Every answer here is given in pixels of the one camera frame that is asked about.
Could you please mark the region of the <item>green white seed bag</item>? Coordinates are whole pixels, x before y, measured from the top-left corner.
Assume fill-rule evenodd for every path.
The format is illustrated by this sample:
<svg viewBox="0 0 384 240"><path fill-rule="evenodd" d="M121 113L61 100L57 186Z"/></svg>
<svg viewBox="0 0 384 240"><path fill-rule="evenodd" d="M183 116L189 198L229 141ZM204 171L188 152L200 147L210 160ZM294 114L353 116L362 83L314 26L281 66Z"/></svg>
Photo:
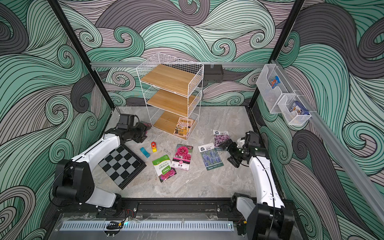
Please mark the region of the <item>green white seed bag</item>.
<svg viewBox="0 0 384 240"><path fill-rule="evenodd" d="M176 170L171 166L172 162L168 155L152 161L152 164L161 183L177 174Z"/></svg>

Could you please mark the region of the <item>pink flower seed bag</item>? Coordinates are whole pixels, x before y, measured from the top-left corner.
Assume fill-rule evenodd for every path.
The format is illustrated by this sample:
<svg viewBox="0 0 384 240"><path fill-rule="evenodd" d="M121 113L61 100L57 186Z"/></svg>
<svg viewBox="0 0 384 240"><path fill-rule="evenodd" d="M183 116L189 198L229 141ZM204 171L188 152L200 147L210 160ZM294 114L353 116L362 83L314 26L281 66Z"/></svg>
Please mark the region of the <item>pink flower seed bag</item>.
<svg viewBox="0 0 384 240"><path fill-rule="evenodd" d="M150 130L152 128L152 124L151 123L147 123L147 122L144 122L144 121L140 121L140 123L142 123L143 125L146 126L146 130Z"/></svg>
<svg viewBox="0 0 384 240"><path fill-rule="evenodd" d="M190 169L193 148L192 146L177 144L175 155L171 161L171 167L188 171Z"/></svg>

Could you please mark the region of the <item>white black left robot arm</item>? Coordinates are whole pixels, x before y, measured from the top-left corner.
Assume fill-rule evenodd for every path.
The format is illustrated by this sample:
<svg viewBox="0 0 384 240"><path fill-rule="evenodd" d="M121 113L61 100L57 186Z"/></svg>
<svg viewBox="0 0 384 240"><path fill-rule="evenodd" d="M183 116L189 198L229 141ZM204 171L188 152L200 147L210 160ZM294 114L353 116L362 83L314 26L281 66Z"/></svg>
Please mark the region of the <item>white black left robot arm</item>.
<svg viewBox="0 0 384 240"><path fill-rule="evenodd" d="M83 153L57 164L52 197L120 213L123 210L121 195L96 187L92 172L96 166L101 167L120 189L124 189L146 167L125 143L142 143L151 127L136 115L120 115L117 125L107 130L99 141Z"/></svg>

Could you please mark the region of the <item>lavender blue seed bag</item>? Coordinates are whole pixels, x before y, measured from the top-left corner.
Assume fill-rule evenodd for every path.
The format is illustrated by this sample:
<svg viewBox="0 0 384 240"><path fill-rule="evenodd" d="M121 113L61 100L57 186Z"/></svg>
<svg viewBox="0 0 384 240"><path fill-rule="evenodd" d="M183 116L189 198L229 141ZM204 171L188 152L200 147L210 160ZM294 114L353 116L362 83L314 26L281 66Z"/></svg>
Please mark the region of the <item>lavender blue seed bag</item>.
<svg viewBox="0 0 384 240"><path fill-rule="evenodd" d="M224 166L214 143L199 146L198 149L207 171Z"/></svg>

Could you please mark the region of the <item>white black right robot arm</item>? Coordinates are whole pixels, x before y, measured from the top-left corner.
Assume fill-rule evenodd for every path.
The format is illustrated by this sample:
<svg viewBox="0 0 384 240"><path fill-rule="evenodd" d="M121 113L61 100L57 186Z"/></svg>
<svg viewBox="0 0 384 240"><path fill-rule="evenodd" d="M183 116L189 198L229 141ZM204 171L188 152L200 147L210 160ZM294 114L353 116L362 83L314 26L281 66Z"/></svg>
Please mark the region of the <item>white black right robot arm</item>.
<svg viewBox="0 0 384 240"><path fill-rule="evenodd" d="M268 151L259 142L257 133L249 131L236 142L228 139L219 148L229 152L228 161L236 168L247 163L256 185L256 199L235 193L231 207L242 214L246 221L249 240L288 240L291 238L295 217L285 207L271 169Z"/></svg>

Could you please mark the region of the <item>purple flower seed bag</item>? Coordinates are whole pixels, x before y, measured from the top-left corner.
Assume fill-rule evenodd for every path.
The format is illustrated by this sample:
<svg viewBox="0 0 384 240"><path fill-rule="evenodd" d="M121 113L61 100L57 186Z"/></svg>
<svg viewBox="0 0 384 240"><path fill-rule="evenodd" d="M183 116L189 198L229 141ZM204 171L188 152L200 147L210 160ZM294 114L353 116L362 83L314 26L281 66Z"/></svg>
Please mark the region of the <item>purple flower seed bag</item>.
<svg viewBox="0 0 384 240"><path fill-rule="evenodd" d="M218 148L220 144L230 139L230 135L228 131L217 131L213 130L214 134L214 146Z"/></svg>

